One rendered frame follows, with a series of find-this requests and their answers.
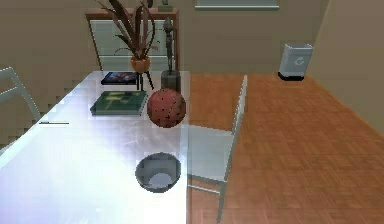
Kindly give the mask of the grey bowl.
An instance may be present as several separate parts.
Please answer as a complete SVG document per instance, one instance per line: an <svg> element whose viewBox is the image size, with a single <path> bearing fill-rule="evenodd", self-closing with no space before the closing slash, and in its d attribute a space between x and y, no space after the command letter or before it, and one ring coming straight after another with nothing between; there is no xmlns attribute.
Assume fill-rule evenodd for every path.
<svg viewBox="0 0 384 224"><path fill-rule="evenodd" d="M181 176L181 162L172 154L159 152L148 155L136 166L139 185L152 193L165 193Z"/></svg>

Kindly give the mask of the red speckled ball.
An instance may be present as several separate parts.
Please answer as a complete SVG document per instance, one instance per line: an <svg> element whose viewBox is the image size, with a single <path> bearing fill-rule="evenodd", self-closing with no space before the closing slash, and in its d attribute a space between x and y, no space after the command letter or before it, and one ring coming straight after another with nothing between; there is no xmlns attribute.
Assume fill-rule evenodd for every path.
<svg viewBox="0 0 384 224"><path fill-rule="evenodd" d="M186 101L173 89L157 90L148 100L147 115L159 127L175 127L186 115Z"/></svg>

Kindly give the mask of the dark grey statue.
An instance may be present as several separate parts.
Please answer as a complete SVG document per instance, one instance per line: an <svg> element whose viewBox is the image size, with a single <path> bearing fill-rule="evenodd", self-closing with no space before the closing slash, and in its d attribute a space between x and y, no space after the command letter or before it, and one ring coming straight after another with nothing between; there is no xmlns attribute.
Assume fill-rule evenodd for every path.
<svg viewBox="0 0 384 224"><path fill-rule="evenodd" d="M173 89L176 92L181 92L181 76L180 72L173 69L173 52L172 52L172 31L173 25L171 19L167 17L163 24L163 29L166 33L166 49L167 49L167 64L168 69L161 73L161 87Z"/></svg>

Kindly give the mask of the white chair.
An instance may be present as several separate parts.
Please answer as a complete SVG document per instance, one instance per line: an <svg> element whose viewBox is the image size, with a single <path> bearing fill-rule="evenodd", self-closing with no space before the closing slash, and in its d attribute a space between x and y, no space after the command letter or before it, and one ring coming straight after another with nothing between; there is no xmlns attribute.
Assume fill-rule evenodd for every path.
<svg viewBox="0 0 384 224"><path fill-rule="evenodd" d="M0 69L0 81L5 79L11 79L14 87L0 93L0 104L20 95L25 100L35 120L38 121L41 118L40 111L12 67Z"/></svg>
<svg viewBox="0 0 384 224"><path fill-rule="evenodd" d="M188 187L219 196L216 224L221 224L222 220L232 158L244 117L247 84L248 77L244 76L230 131L195 125L190 125L188 129L188 178L219 186L220 189L214 190L193 184Z"/></svg>

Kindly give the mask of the house plant in orange pot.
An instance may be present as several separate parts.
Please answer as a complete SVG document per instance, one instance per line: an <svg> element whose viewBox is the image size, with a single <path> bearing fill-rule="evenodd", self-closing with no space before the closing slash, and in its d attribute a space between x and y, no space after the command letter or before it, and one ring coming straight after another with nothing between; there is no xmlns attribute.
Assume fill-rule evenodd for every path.
<svg viewBox="0 0 384 224"><path fill-rule="evenodd" d="M155 39L155 20L148 8L148 1L141 0L140 3L129 12L119 0L108 0L111 8L98 2L102 9L111 17L113 23L119 30L116 34L126 45L132 56L130 64L136 73L137 88L143 89L143 75L146 74L150 87L154 88L150 77L151 60L148 56L151 49L157 50L153 45Z"/></svg>

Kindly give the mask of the green book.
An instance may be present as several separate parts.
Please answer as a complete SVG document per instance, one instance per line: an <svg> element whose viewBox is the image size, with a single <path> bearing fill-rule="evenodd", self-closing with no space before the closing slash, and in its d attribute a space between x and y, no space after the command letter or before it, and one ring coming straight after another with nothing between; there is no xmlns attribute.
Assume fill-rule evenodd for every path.
<svg viewBox="0 0 384 224"><path fill-rule="evenodd" d="M90 111L93 115L138 116L141 114L146 100L146 91L104 91Z"/></svg>

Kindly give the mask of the dark blue book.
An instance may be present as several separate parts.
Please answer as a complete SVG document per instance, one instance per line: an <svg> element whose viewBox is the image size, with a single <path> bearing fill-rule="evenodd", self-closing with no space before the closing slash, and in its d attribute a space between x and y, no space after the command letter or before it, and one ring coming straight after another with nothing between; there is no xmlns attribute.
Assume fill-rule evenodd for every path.
<svg viewBox="0 0 384 224"><path fill-rule="evenodd" d="M135 72L109 72L102 80L102 85L135 85L137 75Z"/></svg>

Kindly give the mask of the brown shelf cabinet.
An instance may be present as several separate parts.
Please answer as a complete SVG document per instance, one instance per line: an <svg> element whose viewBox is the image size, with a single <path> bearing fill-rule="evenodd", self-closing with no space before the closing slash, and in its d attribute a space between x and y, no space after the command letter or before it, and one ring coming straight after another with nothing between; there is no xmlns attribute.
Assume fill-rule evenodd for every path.
<svg viewBox="0 0 384 224"><path fill-rule="evenodd" d="M164 71L168 69L166 32L163 30L164 20L170 18L173 24L173 68L179 69L179 11L174 8L171 12L159 12L157 8L151 8L150 12L155 22L155 38L153 45L156 50L151 49L148 53L151 64L150 70ZM124 71L131 70L130 58L132 53L127 49L116 52L120 47L126 48L126 44L117 37L120 33L110 15L103 9L90 9L86 13L89 30L93 38L98 64L101 70Z"/></svg>

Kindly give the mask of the white bin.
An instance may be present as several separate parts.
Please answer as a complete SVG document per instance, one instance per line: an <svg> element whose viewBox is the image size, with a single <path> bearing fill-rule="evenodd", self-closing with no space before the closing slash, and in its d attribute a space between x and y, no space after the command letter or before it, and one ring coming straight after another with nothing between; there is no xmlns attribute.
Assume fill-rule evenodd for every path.
<svg viewBox="0 0 384 224"><path fill-rule="evenodd" d="M283 80L303 80L312 52L310 44L286 44L278 76Z"/></svg>

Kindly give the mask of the window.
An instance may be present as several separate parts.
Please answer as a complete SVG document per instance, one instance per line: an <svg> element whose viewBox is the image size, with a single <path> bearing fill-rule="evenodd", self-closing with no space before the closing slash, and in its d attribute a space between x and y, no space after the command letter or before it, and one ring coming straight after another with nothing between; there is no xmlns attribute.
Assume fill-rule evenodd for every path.
<svg viewBox="0 0 384 224"><path fill-rule="evenodd" d="M195 0L196 10L278 10L280 0Z"/></svg>

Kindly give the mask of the white glossy table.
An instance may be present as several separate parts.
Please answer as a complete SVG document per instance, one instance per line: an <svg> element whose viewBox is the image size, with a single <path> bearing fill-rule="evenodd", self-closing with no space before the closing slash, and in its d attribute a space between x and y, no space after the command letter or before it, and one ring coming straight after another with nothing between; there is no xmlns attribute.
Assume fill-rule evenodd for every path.
<svg viewBox="0 0 384 224"><path fill-rule="evenodd" d="M0 155L0 224L187 224L187 178L165 193L137 182L137 164L167 152L187 161L188 123L146 114L94 116L106 91L94 71Z"/></svg>

